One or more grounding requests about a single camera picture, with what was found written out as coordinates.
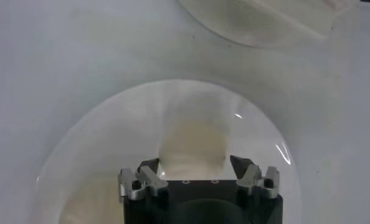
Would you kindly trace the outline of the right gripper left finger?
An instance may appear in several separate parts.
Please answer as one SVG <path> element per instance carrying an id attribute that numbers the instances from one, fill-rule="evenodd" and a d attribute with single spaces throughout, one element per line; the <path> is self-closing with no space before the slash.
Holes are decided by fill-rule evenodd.
<path id="1" fill-rule="evenodd" d="M 157 176 L 159 158 L 145 160 L 140 163 L 136 171 L 130 168 L 120 170 L 118 186 L 120 198 L 139 201 L 146 196 L 158 197 L 167 190 L 169 182 Z"/>

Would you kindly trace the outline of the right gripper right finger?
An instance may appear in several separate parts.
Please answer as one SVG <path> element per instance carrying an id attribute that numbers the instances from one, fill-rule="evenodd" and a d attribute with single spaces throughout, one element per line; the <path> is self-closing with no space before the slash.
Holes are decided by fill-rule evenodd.
<path id="1" fill-rule="evenodd" d="M 274 166 L 268 166 L 263 176 L 258 165 L 248 158 L 230 156 L 230 162 L 237 177 L 237 185 L 248 195 L 260 195 L 266 199 L 275 199 L 279 195 L 280 173 Z"/>

